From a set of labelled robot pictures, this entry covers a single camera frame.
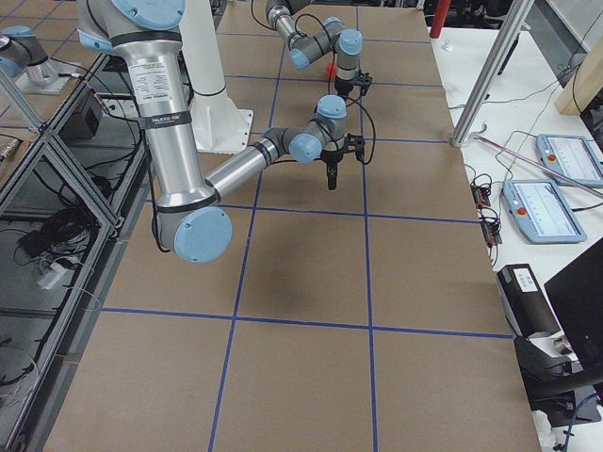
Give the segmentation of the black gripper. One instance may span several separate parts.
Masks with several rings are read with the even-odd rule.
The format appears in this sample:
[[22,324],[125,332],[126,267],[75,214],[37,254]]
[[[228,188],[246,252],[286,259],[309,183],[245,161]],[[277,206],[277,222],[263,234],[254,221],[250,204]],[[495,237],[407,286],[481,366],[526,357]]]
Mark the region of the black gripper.
[[321,152],[321,160],[326,164],[326,174],[328,188],[334,189],[337,187],[338,163],[343,159],[344,153],[341,150]]
[[351,92],[354,89],[355,78],[344,79],[336,77],[334,80],[334,88],[337,92]]

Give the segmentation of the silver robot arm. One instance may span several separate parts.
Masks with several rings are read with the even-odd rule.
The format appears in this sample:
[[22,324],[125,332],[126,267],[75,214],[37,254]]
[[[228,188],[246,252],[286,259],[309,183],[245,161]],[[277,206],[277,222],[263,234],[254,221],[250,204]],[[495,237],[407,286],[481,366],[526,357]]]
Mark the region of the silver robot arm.
[[359,68],[362,36],[331,17],[306,38],[293,21],[302,8],[301,1],[269,2],[269,28],[297,68],[334,51],[336,91],[318,101],[304,126],[272,127],[250,142],[253,114],[227,93],[208,2],[78,3],[81,44],[126,64],[161,189],[152,221],[161,250],[196,264],[218,258],[232,238],[224,196],[284,155],[303,164],[341,159],[349,142],[344,94]]
[[303,32],[293,18],[312,1],[268,1],[265,13],[269,28],[284,39],[293,66],[298,70],[331,53],[336,56],[334,87],[339,96],[347,97],[354,87],[360,96],[367,94],[372,77],[360,69],[363,50],[362,33],[347,28],[337,17],[318,22],[320,30],[315,35]]

